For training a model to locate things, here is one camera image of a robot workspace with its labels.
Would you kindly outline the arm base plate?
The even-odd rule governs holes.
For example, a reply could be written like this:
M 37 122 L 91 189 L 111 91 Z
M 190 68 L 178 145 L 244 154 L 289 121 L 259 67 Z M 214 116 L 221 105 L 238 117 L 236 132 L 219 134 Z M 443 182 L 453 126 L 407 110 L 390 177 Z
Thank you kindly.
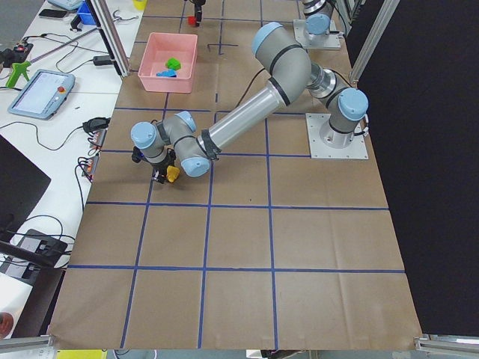
M 329 123 L 330 114 L 305 115 L 310 157 L 325 160 L 368 160 L 363 135 L 336 132 Z
M 295 19 L 293 21 L 293 30 L 295 39 L 305 49 L 319 50 L 340 50 L 341 43 L 339 32 L 336 30 L 335 22 L 330 22 L 330 29 L 324 34 L 310 34 L 306 29 L 304 19 Z

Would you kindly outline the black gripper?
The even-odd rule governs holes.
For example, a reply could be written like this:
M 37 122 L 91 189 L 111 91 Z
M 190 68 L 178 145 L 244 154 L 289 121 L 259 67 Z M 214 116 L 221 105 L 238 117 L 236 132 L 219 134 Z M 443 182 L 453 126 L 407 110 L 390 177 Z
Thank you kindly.
M 206 4 L 206 0 L 192 0 L 195 5 L 195 25 L 199 26 L 202 21 L 202 6 Z
M 165 158 L 161 162 L 152 165 L 153 167 L 152 179 L 158 183 L 164 184 L 165 181 L 167 180 L 167 177 L 165 176 L 166 169 L 169 165 L 175 166 L 174 164 L 175 160 L 176 160 L 176 153 L 174 152 L 173 149 L 167 148 Z

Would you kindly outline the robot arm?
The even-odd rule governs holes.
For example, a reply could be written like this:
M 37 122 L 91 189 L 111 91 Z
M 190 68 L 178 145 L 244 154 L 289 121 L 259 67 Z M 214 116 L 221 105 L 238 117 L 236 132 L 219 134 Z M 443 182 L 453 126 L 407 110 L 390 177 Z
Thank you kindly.
M 262 90 L 200 135 L 195 134 L 195 121 L 187 111 L 156 123 L 136 123 L 130 132 L 132 160 L 151 165 L 153 178 L 160 183 L 168 181 L 176 160 L 188 176 L 199 177 L 208 172 L 224 148 L 276 110 L 291 105 L 304 90 L 330 112 L 321 129 L 323 143 L 333 148 L 350 143 L 356 126 L 367 115 L 369 100 L 364 92 L 313 62 L 278 22 L 258 30 L 251 50 L 270 75 Z
M 198 27 L 202 21 L 202 7 L 206 1 L 192 0 L 194 14 L 187 18 L 190 25 Z M 324 35 L 330 32 L 332 14 L 335 11 L 336 1 L 327 0 L 302 0 L 303 15 L 305 16 L 306 34 Z

